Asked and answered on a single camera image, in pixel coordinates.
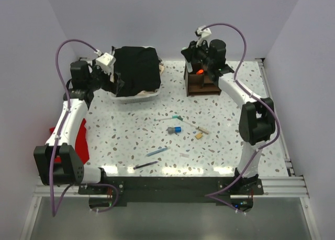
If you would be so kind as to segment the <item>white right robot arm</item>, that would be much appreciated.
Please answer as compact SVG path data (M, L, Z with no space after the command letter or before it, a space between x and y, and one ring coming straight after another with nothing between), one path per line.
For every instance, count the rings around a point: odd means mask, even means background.
M202 66L210 81L228 94L241 110L238 131L243 149L236 169L241 177L233 181L233 188L238 194L246 194L252 188L249 178L258 175L261 152L275 132L274 103L269 97L253 94L234 78L235 71L226 63L226 44L222 40L203 41L200 46L191 41L181 54L185 58L186 72L192 73L196 65Z

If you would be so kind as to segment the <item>light green highlighter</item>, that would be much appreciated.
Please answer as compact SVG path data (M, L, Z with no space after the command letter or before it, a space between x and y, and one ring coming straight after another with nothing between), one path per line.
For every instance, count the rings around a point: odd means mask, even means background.
M187 69L188 73L192 73L193 72L193 67L192 67L191 61L192 61L191 59L185 58L185 66L186 66L186 69Z

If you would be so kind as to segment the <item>orange black highlighter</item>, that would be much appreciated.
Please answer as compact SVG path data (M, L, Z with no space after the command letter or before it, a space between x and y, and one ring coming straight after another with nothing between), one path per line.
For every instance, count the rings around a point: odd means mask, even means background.
M200 69L196 72L196 75L202 75L204 74L204 70L203 69Z

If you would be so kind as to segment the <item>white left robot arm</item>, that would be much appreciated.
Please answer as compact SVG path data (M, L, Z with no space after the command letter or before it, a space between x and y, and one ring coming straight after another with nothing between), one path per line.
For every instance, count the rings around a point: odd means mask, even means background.
M103 170L85 168L75 151L75 142L94 92L99 89L107 92L116 90L110 80L113 71L114 64L104 62L101 58L92 63L84 60L71 63L72 79L65 86L60 118L46 144L37 146L33 152L44 185L90 184L97 194L107 191L108 181L103 178Z

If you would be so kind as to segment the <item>white marker green cap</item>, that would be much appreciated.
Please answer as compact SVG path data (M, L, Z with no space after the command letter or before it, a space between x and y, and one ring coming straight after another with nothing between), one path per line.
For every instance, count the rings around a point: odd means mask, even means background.
M179 119L180 121L194 127L196 130L200 130L200 127L198 125L193 124L192 122L189 122L189 121L185 120L182 116L178 116L177 119Z

